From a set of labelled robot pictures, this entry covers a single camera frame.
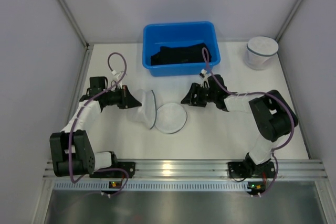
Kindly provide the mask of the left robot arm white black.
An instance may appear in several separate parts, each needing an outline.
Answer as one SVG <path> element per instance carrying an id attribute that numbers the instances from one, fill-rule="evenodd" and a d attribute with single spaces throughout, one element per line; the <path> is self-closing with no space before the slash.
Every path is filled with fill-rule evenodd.
<path id="1" fill-rule="evenodd" d="M 107 106 L 132 109 L 142 104 L 126 85 L 107 87 L 106 77 L 91 77 L 90 87 L 79 101 L 68 124 L 50 136 L 50 150 L 54 174 L 57 177 L 90 175 L 108 178 L 120 173 L 120 165 L 113 151 L 94 152 L 88 131 Z"/>

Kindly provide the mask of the white mesh laundry bag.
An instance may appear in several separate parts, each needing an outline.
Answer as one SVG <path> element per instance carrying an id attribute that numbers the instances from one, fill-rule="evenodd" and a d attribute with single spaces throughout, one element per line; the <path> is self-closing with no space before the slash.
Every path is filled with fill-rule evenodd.
<path id="1" fill-rule="evenodd" d="M 148 130 L 157 128 L 164 134 L 174 134 L 180 131 L 187 122 L 186 110 L 177 103 L 167 103 L 158 106 L 153 90 L 138 90 L 135 98 L 141 105 L 127 112 L 127 119 L 140 123 Z"/>
<path id="2" fill-rule="evenodd" d="M 246 44 L 245 64 L 254 70 L 263 70 L 269 60 L 278 53 L 278 43 L 266 36 L 251 38 Z"/>

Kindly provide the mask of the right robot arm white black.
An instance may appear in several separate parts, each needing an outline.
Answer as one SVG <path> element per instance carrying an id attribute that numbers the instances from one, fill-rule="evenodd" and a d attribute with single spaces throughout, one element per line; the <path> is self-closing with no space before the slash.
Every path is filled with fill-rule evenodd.
<path id="1" fill-rule="evenodd" d="M 275 178 L 277 163 L 272 156 L 275 142 L 293 135 L 298 119 L 288 103 L 277 90 L 239 94 L 227 90 L 219 74 L 202 74 L 201 83 L 192 83 L 181 104 L 204 108 L 208 103 L 224 112 L 244 112 L 251 114 L 259 131 L 254 147 L 242 161 L 228 164 L 229 177 L 236 182 L 248 178 L 267 180 Z"/>

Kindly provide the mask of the black garment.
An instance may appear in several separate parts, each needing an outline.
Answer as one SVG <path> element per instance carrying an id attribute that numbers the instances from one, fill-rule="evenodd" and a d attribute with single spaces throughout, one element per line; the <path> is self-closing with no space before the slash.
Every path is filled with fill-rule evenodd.
<path id="1" fill-rule="evenodd" d="M 185 47 L 161 46 L 159 52 L 151 56 L 152 66 L 173 65 L 204 62 L 202 49 L 208 47 L 204 43 Z"/>

